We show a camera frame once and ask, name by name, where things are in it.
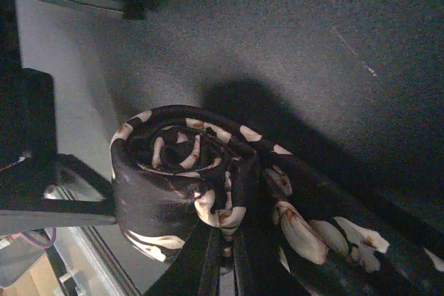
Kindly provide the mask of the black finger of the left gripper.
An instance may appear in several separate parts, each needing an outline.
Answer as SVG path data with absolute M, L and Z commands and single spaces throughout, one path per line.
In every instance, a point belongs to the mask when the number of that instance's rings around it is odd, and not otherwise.
M 49 199 L 51 190 L 83 180 L 99 199 Z M 50 227 L 113 225 L 111 184 L 57 147 L 51 75 L 21 69 L 1 77 L 1 234 Z

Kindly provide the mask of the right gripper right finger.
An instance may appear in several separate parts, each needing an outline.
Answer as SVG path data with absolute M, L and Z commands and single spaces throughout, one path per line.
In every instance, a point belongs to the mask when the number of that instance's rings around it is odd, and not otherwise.
M 234 237 L 234 289 L 236 295 L 308 295 L 274 255 L 269 238 L 240 229 Z

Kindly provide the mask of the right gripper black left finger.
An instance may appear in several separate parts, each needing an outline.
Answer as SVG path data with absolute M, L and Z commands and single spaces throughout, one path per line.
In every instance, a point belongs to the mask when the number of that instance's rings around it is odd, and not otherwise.
M 146 295 L 218 295 L 221 233 L 198 223 L 166 272 Z

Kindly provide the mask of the black floral patterned tie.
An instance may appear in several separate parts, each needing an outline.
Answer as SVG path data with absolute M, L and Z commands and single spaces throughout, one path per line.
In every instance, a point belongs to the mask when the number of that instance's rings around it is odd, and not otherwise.
M 169 268 L 198 223 L 220 230 L 219 294 L 221 278 L 234 279 L 240 229 L 267 236 L 308 295 L 443 294 L 440 232 L 401 215 L 403 232 L 223 116 L 186 105 L 141 112 L 116 131 L 110 157 L 118 224 L 143 255 Z

